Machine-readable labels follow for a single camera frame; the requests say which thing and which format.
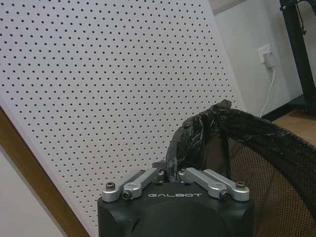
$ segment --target perforated pegboard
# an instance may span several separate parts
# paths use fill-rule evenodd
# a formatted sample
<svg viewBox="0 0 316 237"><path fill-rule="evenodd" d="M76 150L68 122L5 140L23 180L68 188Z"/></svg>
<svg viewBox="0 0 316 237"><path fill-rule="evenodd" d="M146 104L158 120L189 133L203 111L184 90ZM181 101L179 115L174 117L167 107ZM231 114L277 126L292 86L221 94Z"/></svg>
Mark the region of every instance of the perforated pegboard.
<svg viewBox="0 0 316 237"><path fill-rule="evenodd" d="M244 109L208 0L0 0L1 106L90 235L104 184Z"/></svg>

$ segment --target wooden frame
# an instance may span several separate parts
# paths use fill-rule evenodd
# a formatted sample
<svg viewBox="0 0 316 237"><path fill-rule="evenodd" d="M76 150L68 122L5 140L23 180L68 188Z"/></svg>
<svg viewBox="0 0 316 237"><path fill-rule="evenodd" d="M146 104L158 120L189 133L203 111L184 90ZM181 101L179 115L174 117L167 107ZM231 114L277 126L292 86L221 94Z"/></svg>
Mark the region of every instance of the wooden frame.
<svg viewBox="0 0 316 237"><path fill-rule="evenodd" d="M1 107L0 145L10 156L65 233L69 237L88 237L89 234L87 231Z"/></svg>

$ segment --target bolt head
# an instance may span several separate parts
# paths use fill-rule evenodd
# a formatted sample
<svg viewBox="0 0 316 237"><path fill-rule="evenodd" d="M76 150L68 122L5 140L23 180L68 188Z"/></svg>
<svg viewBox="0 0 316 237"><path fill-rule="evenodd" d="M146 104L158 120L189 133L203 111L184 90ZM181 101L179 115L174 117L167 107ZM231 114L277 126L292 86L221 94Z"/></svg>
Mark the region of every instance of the bolt head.
<svg viewBox="0 0 316 237"><path fill-rule="evenodd" d="M109 182L105 185L106 190L114 190L115 189L115 183Z"/></svg>
<svg viewBox="0 0 316 237"><path fill-rule="evenodd" d="M246 185L245 185L244 182L237 181L237 182L236 182L236 188L238 188L238 189L245 189L245 188L246 188Z"/></svg>
<svg viewBox="0 0 316 237"><path fill-rule="evenodd" d="M222 190L220 193L219 193L219 198L221 200L227 200L229 198L229 192L226 191L226 190Z"/></svg>
<svg viewBox="0 0 316 237"><path fill-rule="evenodd" d="M130 192L130 190L126 190L123 192L122 196L125 201L129 201L132 198L132 193Z"/></svg>

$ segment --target white wall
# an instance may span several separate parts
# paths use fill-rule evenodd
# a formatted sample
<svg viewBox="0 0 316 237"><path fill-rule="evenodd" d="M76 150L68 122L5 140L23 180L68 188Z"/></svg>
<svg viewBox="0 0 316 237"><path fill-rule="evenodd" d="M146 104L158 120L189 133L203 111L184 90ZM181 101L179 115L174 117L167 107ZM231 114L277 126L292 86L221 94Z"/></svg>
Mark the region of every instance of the white wall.
<svg viewBox="0 0 316 237"><path fill-rule="evenodd" d="M279 7L278 0L247 0L215 16L245 106L255 115L260 114L272 79L272 72L260 64L257 55L257 48L267 43L272 46L277 65L276 81L265 113L302 94ZM316 17L310 7L301 8L308 30L306 44L316 76Z"/></svg>
<svg viewBox="0 0 316 237"><path fill-rule="evenodd" d="M246 0L208 0L214 15L219 14Z"/></svg>
<svg viewBox="0 0 316 237"><path fill-rule="evenodd" d="M66 236L1 146L0 187L1 236Z"/></svg>

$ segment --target black mesh basket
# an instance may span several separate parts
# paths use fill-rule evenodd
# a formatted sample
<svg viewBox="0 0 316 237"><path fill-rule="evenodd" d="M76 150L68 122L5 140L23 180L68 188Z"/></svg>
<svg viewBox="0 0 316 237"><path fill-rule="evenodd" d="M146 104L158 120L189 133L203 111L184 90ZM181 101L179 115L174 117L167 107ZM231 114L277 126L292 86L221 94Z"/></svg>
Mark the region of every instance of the black mesh basket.
<svg viewBox="0 0 316 237"><path fill-rule="evenodd" d="M166 156L170 182L183 167L243 181L255 200L255 237L316 237L316 147L224 100L187 119Z"/></svg>

